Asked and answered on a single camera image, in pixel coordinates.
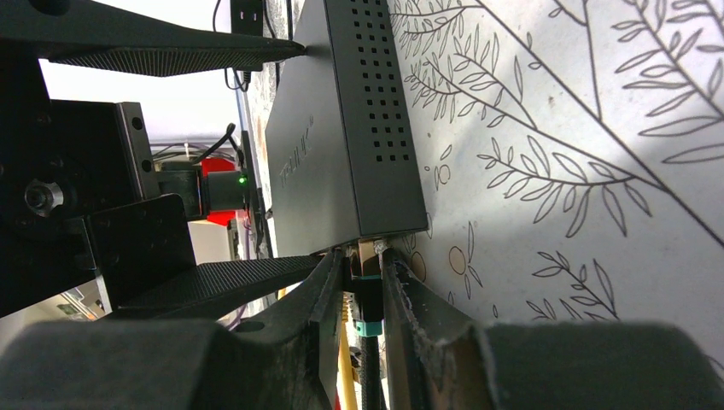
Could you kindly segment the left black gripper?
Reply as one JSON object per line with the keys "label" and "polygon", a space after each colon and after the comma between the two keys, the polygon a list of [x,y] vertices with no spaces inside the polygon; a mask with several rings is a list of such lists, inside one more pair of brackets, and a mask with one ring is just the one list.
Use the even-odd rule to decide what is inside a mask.
{"label": "left black gripper", "polygon": [[38,58],[1,45],[1,313],[96,281],[111,317],[170,317],[196,266],[182,199],[161,194],[131,103],[49,97]]}

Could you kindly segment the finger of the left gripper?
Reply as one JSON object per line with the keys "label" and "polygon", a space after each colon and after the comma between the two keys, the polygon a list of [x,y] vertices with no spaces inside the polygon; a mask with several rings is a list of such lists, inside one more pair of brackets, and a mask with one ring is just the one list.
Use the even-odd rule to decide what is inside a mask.
{"label": "finger of the left gripper", "polygon": [[3,1],[1,40],[38,59],[171,77],[214,69],[223,32],[178,26],[94,1]]}
{"label": "finger of the left gripper", "polygon": [[304,255],[203,263],[121,303],[106,319],[216,320],[304,280],[321,260]]}

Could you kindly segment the black network switch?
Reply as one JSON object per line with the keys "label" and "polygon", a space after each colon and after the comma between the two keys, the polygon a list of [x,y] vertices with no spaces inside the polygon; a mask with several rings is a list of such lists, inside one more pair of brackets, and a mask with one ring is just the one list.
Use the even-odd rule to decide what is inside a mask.
{"label": "black network switch", "polygon": [[428,226],[384,1],[307,1],[265,129],[275,244],[311,255]]}

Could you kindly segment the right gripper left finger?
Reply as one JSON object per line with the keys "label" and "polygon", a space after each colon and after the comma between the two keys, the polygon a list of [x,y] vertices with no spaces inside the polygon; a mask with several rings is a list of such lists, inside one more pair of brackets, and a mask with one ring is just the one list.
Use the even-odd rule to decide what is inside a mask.
{"label": "right gripper left finger", "polygon": [[346,258],[212,319],[40,322],[1,357],[4,409],[330,409]]}

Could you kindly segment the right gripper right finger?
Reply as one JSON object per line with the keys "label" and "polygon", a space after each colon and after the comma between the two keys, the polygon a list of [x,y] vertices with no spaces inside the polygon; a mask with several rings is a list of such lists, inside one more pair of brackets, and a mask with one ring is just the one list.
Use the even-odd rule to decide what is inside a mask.
{"label": "right gripper right finger", "polygon": [[485,326],[382,253],[393,409],[720,409],[699,346],[660,323]]}

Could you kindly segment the black power adapter with cord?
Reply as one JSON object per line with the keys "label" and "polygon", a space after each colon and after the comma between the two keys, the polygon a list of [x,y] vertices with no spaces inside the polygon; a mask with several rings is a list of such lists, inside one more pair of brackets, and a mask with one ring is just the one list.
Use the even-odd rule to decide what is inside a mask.
{"label": "black power adapter with cord", "polygon": [[246,93],[252,74],[267,63],[305,54],[304,46],[277,36],[267,1],[229,1],[228,14],[230,30],[222,34],[225,42],[211,52],[213,68],[223,71],[227,88]]}

